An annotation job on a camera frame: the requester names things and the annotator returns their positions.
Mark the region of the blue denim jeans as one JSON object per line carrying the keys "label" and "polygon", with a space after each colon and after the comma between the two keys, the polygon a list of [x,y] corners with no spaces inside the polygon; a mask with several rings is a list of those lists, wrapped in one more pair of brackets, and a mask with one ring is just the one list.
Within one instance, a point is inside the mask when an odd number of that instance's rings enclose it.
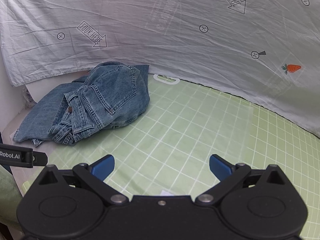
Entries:
{"label": "blue denim jeans", "polygon": [[150,102],[148,65],[104,62],[70,83],[46,94],[29,112],[12,137],[73,146],[103,129],[129,125]]}

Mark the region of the green fabric cushion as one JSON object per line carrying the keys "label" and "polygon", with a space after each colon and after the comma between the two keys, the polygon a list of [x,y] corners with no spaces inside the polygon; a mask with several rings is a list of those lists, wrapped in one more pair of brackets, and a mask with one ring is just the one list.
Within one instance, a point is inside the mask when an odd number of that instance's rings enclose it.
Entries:
{"label": "green fabric cushion", "polygon": [[22,196],[12,174],[2,166],[0,187],[1,223],[10,228],[22,231],[16,215],[17,207],[22,200]]}

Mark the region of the crumpled clear plastic bag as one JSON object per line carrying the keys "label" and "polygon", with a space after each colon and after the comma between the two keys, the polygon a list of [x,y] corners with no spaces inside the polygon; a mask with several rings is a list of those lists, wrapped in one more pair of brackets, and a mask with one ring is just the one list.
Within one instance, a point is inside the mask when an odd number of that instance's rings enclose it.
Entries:
{"label": "crumpled clear plastic bag", "polygon": [[37,104],[37,102],[34,101],[26,86],[24,86],[22,89],[22,96],[24,99],[25,108],[33,108]]}

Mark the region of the green grid cutting mat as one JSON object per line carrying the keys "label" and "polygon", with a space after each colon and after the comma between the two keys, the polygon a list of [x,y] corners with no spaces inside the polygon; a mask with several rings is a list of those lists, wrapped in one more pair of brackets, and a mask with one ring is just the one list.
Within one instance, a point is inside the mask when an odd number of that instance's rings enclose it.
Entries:
{"label": "green grid cutting mat", "polygon": [[276,164],[308,207],[304,239],[319,239],[319,139],[282,116],[211,88],[149,77],[150,104],[129,126],[99,132],[75,146],[38,150],[69,169],[111,154],[106,183],[133,195],[190,195],[217,184],[209,158],[263,169]]}

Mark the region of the white printed bed sheet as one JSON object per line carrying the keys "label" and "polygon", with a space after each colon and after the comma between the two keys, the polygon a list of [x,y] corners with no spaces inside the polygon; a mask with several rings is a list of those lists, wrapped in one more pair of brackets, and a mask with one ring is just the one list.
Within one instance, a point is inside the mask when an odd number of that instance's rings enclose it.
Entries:
{"label": "white printed bed sheet", "polygon": [[1,50],[15,87],[147,64],[319,135],[319,0],[1,0]]}

